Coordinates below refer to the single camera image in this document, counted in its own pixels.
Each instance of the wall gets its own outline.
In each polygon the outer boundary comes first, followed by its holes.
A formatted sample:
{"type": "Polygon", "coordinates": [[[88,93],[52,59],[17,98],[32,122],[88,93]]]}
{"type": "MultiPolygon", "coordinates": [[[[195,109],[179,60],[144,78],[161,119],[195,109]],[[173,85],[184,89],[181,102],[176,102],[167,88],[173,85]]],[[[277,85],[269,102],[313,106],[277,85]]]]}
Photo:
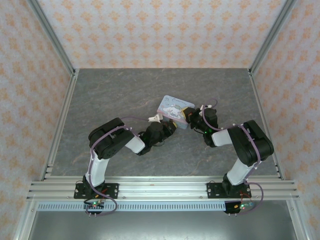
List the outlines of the wall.
{"type": "Polygon", "coordinates": [[[320,236],[320,4],[298,0],[255,82],[276,153],[320,236]]]}
{"type": "Polygon", "coordinates": [[[39,0],[76,68],[249,68],[285,0],[39,0]]]}
{"type": "Polygon", "coordinates": [[[26,0],[1,1],[0,15],[0,232],[11,240],[70,76],[26,0]]]}

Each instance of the box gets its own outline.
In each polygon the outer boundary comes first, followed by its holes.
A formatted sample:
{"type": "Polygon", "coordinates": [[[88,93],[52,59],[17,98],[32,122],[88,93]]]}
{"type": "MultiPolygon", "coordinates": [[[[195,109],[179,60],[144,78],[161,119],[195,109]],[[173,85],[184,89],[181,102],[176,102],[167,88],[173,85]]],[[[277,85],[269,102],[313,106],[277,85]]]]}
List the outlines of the box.
{"type": "Polygon", "coordinates": [[[169,119],[171,119],[179,128],[186,129],[188,127],[188,123],[182,114],[182,109],[186,107],[194,108],[195,105],[176,97],[165,95],[156,112],[162,114],[165,121],[169,121],[169,119]]]}

